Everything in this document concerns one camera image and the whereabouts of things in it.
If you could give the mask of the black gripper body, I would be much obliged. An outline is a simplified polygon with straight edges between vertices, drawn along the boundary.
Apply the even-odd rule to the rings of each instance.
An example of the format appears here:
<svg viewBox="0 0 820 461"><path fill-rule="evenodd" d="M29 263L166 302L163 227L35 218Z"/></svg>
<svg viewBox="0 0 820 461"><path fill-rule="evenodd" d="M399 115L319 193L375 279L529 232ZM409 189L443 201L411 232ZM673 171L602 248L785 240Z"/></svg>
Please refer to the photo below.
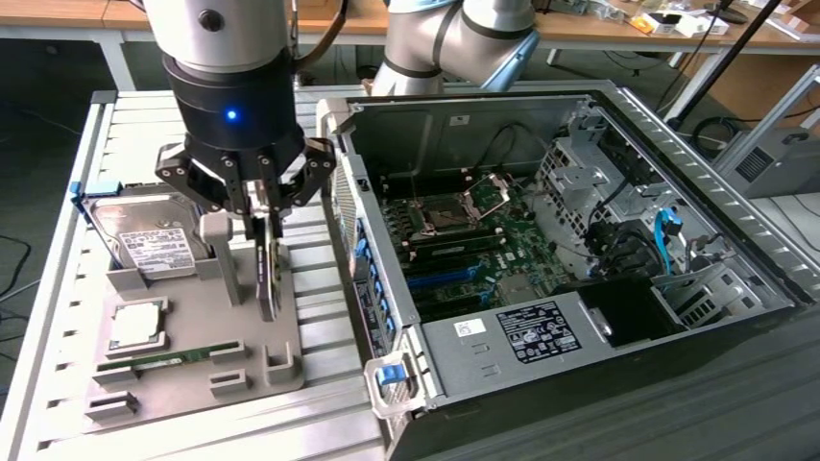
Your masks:
<svg viewBox="0 0 820 461"><path fill-rule="evenodd" d="M225 151L270 148L278 159L302 154L290 53L243 72L199 71L170 55L163 65L187 132L201 144Z"/></svg>

